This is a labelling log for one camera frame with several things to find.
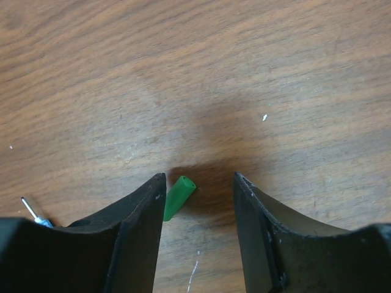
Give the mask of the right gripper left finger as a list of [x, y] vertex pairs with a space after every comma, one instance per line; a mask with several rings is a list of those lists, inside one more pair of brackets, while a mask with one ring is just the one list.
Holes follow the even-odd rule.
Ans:
[[166, 203], [158, 173], [71, 225], [1, 219], [2, 292], [151, 292]]

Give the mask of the green pen cap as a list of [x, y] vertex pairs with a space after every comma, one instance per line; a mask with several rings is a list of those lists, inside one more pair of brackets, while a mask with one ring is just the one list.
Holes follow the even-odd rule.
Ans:
[[180, 176], [166, 195], [163, 221], [170, 221], [195, 190], [196, 185], [192, 180]]

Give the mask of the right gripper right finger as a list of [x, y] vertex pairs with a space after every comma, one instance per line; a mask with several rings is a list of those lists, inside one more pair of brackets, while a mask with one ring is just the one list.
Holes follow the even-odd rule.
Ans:
[[247, 292], [389, 292], [390, 225], [353, 231], [317, 221], [233, 177]]

